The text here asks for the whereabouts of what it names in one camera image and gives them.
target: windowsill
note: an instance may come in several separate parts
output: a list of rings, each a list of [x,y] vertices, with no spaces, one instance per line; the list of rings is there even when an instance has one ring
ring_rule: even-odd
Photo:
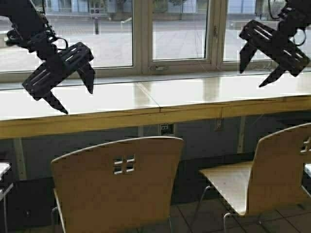
[[[311,71],[311,67],[306,68],[304,72]],[[181,74],[158,74],[158,75],[128,75],[128,76],[115,76],[97,78],[94,84],[106,84],[106,83],[137,83],[137,82],[149,82],[149,81],[164,81],[164,80],[178,80],[178,79],[198,79],[198,78],[212,78],[223,76],[240,76],[240,75],[260,75],[270,74],[272,70],[247,70],[243,74],[238,71],[209,71],[204,73],[181,73]],[[72,85],[84,85],[81,79],[66,79],[58,86],[72,86]],[[0,90],[11,89],[23,89],[22,82],[16,83],[1,83]]]

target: chair seat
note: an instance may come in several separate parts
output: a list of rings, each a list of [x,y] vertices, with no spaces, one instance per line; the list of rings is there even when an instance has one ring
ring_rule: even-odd
[[[253,161],[207,168],[200,172],[240,215],[246,213],[247,188]]]

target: bollard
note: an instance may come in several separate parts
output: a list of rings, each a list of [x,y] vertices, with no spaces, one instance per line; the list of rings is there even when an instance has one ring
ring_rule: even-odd
[[[99,34],[99,30],[98,30],[98,17],[94,18],[94,24],[95,24],[95,34],[98,35]]]

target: pavement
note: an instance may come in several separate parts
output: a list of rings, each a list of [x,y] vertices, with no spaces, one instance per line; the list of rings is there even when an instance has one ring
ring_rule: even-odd
[[[58,36],[64,37],[70,44],[82,41],[92,49],[94,67],[132,66],[132,24],[100,20],[99,35],[95,35],[92,19],[51,19],[51,25]],[[153,50],[154,60],[203,58],[205,50],[206,23],[203,20],[154,21]],[[7,20],[0,20],[0,31],[11,29]],[[240,30],[227,29],[225,34],[225,61],[238,61],[239,52],[245,42],[239,38]],[[296,38],[303,40],[303,33]],[[301,49],[311,56],[311,39]],[[257,52],[254,59],[268,59]],[[42,62],[35,53],[12,47],[0,49],[0,71],[34,70]]]

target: cutout in chair back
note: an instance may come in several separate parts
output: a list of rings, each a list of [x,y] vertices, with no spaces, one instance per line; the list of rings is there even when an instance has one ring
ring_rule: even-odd
[[[113,158],[113,173],[115,175],[131,173],[135,170],[135,155]]]
[[[303,141],[303,146],[301,148],[300,154],[305,155],[308,152],[311,152],[311,136]]]

